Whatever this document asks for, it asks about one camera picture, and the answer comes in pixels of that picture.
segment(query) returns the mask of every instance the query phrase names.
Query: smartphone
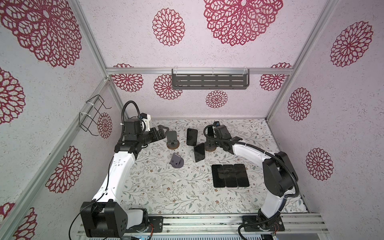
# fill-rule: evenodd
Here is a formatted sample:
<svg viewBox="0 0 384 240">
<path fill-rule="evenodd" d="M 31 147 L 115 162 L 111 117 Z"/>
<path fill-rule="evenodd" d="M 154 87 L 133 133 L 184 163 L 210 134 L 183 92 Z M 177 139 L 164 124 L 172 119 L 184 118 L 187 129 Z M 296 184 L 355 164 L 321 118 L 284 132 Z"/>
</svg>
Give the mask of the smartphone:
<svg viewBox="0 0 384 240">
<path fill-rule="evenodd" d="M 187 145 L 196 146 L 197 144 L 197 129 L 188 128 L 187 129 Z"/>
<path fill-rule="evenodd" d="M 235 174 L 237 186 L 239 187 L 249 187 L 249 180 L 247 176 L 247 171 L 244 164 L 235 164 Z"/>
<path fill-rule="evenodd" d="M 205 158 L 204 143 L 200 143 L 193 147 L 195 153 L 195 162 L 201 161 Z"/>
<path fill-rule="evenodd" d="M 224 179 L 226 187 L 237 187 L 236 174 L 233 165 L 224 164 Z"/>
<path fill-rule="evenodd" d="M 212 165 L 212 179 L 214 182 L 214 187 L 225 187 L 223 165 Z"/>
</svg>

